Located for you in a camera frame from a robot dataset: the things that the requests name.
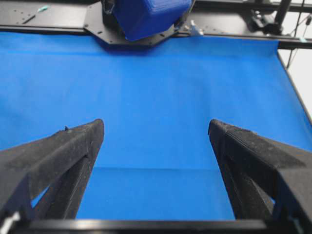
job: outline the metal bracket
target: metal bracket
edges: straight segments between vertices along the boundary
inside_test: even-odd
[[[128,41],[120,30],[108,27],[102,22],[103,9],[101,2],[94,3],[87,8],[84,21],[84,29],[112,45],[144,45],[153,46],[165,39],[171,37],[174,33],[174,26],[169,30],[156,34],[152,37],[144,38],[138,41]]]

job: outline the blue cloth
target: blue cloth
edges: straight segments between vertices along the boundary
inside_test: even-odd
[[[119,0],[114,15],[128,40],[167,31],[192,4],[192,0]]]
[[[0,149],[95,118],[105,140],[78,218],[233,219],[207,136],[212,118],[312,150],[277,42],[0,33]]]

